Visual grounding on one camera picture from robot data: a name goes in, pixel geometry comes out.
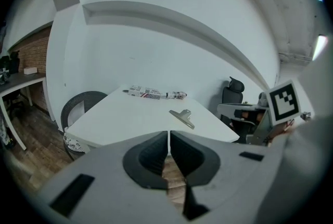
table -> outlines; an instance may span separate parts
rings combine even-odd
[[[30,74],[30,75],[25,75],[24,73],[15,73],[15,74],[12,74],[10,76],[7,83],[5,83],[4,85],[0,85],[0,97],[1,97],[1,99],[0,99],[0,108],[2,110],[2,113],[4,115],[4,118],[6,120],[6,123],[9,127],[11,133],[13,134],[16,141],[19,143],[19,145],[22,147],[23,150],[25,150],[27,148],[25,147],[24,143],[22,142],[22,140],[20,139],[20,137],[16,133],[16,131],[15,131],[10,119],[9,119],[9,116],[7,114],[6,107],[5,107],[5,104],[4,104],[4,101],[3,101],[3,97],[5,95],[11,93],[11,92],[14,92],[16,90],[19,90],[19,89],[25,87],[27,89],[27,96],[28,96],[29,104],[32,106],[29,85],[39,83],[39,82],[43,82],[43,90],[44,90],[44,96],[45,96],[47,109],[48,109],[48,112],[50,114],[51,120],[54,121],[55,118],[53,116],[53,113],[52,113],[52,110],[51,110],[51,107],[50,107],[50,103],[49,103],[49,100],[48,100],[45,73],[34,73],[34,74]]]
[[[194,99],[141,98],[129,96],[122,91],[124,89],[128,88],[121,87],[108,95],[66,130],[67,136],[79,141],[85,152],[91,147],[101,147],[165,130],[186,131],[225,142],[233,142],[239,138]],[[194,129],[169,113],[169,110],[180,113],[185,109],[192,112],[190,121],[195,125]]]

chair seat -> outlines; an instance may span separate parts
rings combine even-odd
[[[65,145],[69,150],[77,153],[84,153],[82,147],[77,140],[69,138],[67,135],[64,135],[63,141],[65,142]]]

tissue box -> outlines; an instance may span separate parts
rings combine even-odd
[[[134,96],[134,97],[143,97],[143,98],[151,98],[151,99],[160,99],[161,98],[161,93],[158,90],[148,88],[148,87],[136,86],[136,85],[133,85],[130,88],[128,94],[130,96]]]
[[[37,73],[37,68],[36,67],[31,67],[31,68],[25,68],[24,69],[24,74],[26,74],[26,75],[33,74],[33,73]]]

ceiling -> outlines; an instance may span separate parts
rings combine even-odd
[[[318,0],[253,0],[271,28],[282,62],[306,65],[330,23]]]

desk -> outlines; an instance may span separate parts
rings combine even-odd
[[[81,116],[66,134],[82,144],[85,152],[91,147],[127,140],[156,131],[180,130],[191,134],[225,141],[236,141],[239,136],[189,97],[178,99],[149,99],[129,96],[121,87]],[[187,127],[169,110],[192,112],[190,121],[195,129]]]
[[[30,91],[29,91],[29,85],[43,82],[43,89],[44,89],[44,96],[45,96],[45,101],[47,105],[48,112],[50,114],[51,120],[54,121],[55,118],[53,116],[50,103],[48,100],[48,93],[47,93],[47,86],[46,86],[46,75],[45,73],[35,73],[35,74],[30,74],[30,75],[25,75],[23,73],[15,73],[10,76],[8,79],[8,82],[5,83],[4,85],[0,85],[0,107],[2,110],[2,113],[4,115],[4,118],[6,120],[6,123],[12,132],[13,136],[15,137],[16,141],[19,143],[19,145],[22,147],[23,150],[27,149],[24,145],[24,143],[21,141],[20,137],[17,135],[16,131],[14,130],[14,127],[11,124],[11,121],[9,119],[9,116],[6,111],[6,107],[3,101],[3,97],[11,92],[14,92],[16,90],[19,90],[21,88],[26,88],[27,89],[27,95],[29,99],[29,104],[32,106],[32,101],[30,97]]]

